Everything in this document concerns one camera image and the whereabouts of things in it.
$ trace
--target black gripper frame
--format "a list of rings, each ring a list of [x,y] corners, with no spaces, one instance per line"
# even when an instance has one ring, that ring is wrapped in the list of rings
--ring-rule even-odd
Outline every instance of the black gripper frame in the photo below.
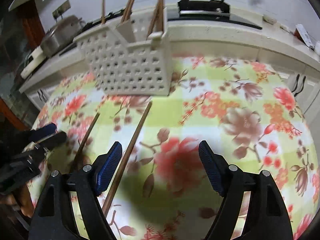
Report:
[[[77,193],[83,222],[90,240],[116,240],[94,192],[93,175],[107,159],[108,154],[100,155],[89,171],[80,169],[64,175],[59,172],[56,176],[49,177],[32,217],[29,240],[86,239],[79,236],[70,191]]]
[[[250,203],[244,229],[236,240],[292,240],[289,215],[281,193],[269,171],[243,172],[214,154],[206,141],[199,145],[199,155],[214,190],[223,197],[219,212],[205,240],[230,240],[239,216],[244,192],[250,191]]]

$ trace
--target blue gripper pad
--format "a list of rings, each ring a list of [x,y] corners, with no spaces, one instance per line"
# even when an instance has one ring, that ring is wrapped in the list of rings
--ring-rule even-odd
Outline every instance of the blue gripper pad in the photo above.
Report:
[[[98,156],[94,161],[92,165],[95,167],[93,182],[97,196],[107,190],[113,174],[121,160],[121,156],[122,146],[119,142],[115,142],[107,154]]]
[[[226,186],[224,184],[224,176],[228,169],[228,163],[218,154],[213,153],[206,141],[199,144],[199,157],[202,165],[207,173],[212,188],[224,197],[226,194]]]
[[[31,136],[29,137],[30,142],[38,142],[41,139],[55,133],[57,126],[54,123],[49,123],[46,126],[32,131]]]

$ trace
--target floral tablecloth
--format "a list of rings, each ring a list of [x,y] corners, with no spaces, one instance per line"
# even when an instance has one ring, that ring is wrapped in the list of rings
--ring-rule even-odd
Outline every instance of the floral tablecloth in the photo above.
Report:
[[[152,100],[107,215],[117,239],[205,237],[222,198],[198,157],[202,140],[243,171],[271,172],[297,239],[316,212],[319,168],[310,131],[285,83],[270,65],[258,62],[202,56],[173,62],[169,97],[107,96],[92,73],[61,82],[34,128],[54,122],[68,142],[47,155],[41,175],[28,183],[33,204],[52,170],[69,172],[97,111],[101,115],[80,165],[92,163],[115,141],[125,151]],[[106,195],[99,196],[101,205]],[[249,198],[245,193],[233,238],[241,234]],[[79,231],[87,237],[75,193],[72,202]]]

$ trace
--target wooden door frame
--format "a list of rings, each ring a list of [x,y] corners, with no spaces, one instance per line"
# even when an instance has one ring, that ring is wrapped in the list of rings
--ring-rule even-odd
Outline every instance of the wooden door frame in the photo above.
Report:
[[[11,111],[11,109],[2,99],[0,99],[0,112],[17,130],[28,130],[28,127]]]

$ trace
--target kitchen appliance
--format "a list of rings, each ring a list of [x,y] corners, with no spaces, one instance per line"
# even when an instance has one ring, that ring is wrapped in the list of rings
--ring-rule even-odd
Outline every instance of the kitchen appliance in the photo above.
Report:
[[[47,57],[52,57],[58,51],[68,46],[74,37],[82,30],[83,21],[71,15],[58,21],[50,28],[41,41],[40,47]]]
[[[261,30],[262,27],[238,15],[230,13],[230,5],[224,0],[180,0],[178,8],[168,10],[168,21],[205,20],[240,24]]]
[[[26,79],[32,71],[34,71],[45,59],[46,55],[44,54],[43,50],[40,46],[36,47],[36,49],[31,52],[27,59],[27,66],[22,70],[21,77]]]

